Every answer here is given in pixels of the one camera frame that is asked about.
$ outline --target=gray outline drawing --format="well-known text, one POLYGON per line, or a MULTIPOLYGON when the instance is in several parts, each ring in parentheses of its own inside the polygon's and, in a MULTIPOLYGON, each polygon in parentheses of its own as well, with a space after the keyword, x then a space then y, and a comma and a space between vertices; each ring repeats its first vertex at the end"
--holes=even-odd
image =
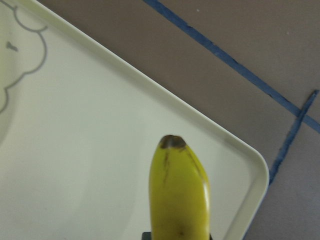
MULTIPOLYGON (((45 60, 47 58, 47 53, 48 53, 48 48, 47 48, 47 44, 46 44, 46 41, 45 41, 45 38, 42 36, 42 31, 46 30, 48 27, 45 26, 41 29, 38 29, 38 30, 35 30, 35 29, 31 29, 25 25, 23 25, 22 22, 19 21, 18 17, 17 17, 17 10, 18 10, 18 7, 17 6, 11 6, 10 4, 8 4, 7 2, 5 2, 4 0, 0 0, 0 3, 4 4, 4 6, 8 7, 9 9, 12 10, 13 12, 13 16, 14 16, 14 19, 16 20, 16 22, 20 25, 20 27, 22 27, 23 29, 29 31, 29 32, 33 32, 33 33, 36 33, 38 34, 38 36, 40 37, 42 43, 43 43, 43 50, 44 50, 44 53, 43 53, 43 57, 42 57, 42 60, 40 62, 40 64, 35 67, 34 69, 30 70, 30 71, 25 71, 21 74, 21 76, 19 76, 16 80, 14 80, 12 83, 10 83, 9 85, 5 86, 3 88, 4 90, 4 93, 5 93, 5 102, 4 102, 4 105, 0 108, 0 114, 6 110, 8 104, 9 104, 9 92, 8 90, 12 87, 14 87, 17 83, 19 83, 21 81, 21 79, 25 76, 25 75, 28 75, 28 74, 33 74, 34 72, 38 71, 42 66, 43 64, 45 63, 45 60)), ((13 51, 16 51, 18 50, 15 46, 11 45, 11 43, 8 41, 7 42, 7 45, 6 45, 7 48, 11 48, 13 51)))

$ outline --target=black object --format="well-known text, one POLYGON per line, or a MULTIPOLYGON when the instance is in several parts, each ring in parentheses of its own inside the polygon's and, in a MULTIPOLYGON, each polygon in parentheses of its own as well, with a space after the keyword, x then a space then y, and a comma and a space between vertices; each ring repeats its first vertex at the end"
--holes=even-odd
POLYGON ((151 232, 150 231, 143 232, 141 240, 151 240, 151 232))

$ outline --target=cloud outline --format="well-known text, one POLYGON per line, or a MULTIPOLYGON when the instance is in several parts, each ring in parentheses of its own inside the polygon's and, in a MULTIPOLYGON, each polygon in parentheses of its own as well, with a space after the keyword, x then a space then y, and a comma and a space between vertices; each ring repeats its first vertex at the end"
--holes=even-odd
POLYGON ((11 6, 10 4, 8 4, 7 2, 5 2, 4 0, 0 0, 0 3, 4 4, 6 7, 8 7, 9 9, 12 10, 13 12, 13 16, 14 16, 14 19, 16 20, 16 22, 19 24, 20 27, 22 27, 23 29, 29 31, 29 32, 32 32, 32 33, 36 33, 39 37, 40 37, 40 40, 43 44, 43 56, 42 56, 42 59, 39 63, 38 66, 36 66, 34 69, 32 70, 29 70, 29 71, 24 71, 16 80, 14 80, 12 83, 10 83, 9 85, 3 87, 3 91, 4 91, 4 94, 5 94, 5 100, 4 100, 4 104, 2 107, 0 107, 0 114, 2 112, 4 112, 6 110, 6 108, 8 107, 9 105, 9 100, 10 100, 10 97, 9 97, 9 89, 14 87, 17 83, 19 83, 25 75, 29 75, 29 74, 33 74, 34 72, 38 71, 45 63, 46 59, 47 59, 47 55, 48 55, 48 47, 47 47, 47 43, 45 41, 45 38, 44 36, 42 35, 42 32, 44 30, 46 30, 48 28, 48 26, 44 26, 43 28, 41 29, 31 29, 27 26, 25 26, 19 19, 18 19, 18 16, 17 16, 17 10, 18 10, 18 7, 17 6, 11 6))

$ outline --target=banana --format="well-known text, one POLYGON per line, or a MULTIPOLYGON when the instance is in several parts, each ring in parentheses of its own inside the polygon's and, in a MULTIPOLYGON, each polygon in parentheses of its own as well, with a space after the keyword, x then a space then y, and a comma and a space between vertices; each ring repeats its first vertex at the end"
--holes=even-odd
POLYGON ((149 173, 152 240, 209 240, 210 187, 197 156, 180 136, 164 136, 149 173))

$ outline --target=white tray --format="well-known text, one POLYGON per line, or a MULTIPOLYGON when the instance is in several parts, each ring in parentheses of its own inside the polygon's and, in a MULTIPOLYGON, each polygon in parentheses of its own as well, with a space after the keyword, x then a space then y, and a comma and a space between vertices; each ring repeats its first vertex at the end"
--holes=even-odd
POLYGON ((256 150, 36 1, 0 0, 0 33, 1 240, 140 240, 166 134, 208 173, 214 240, 243 237, 269 181, 256 150))

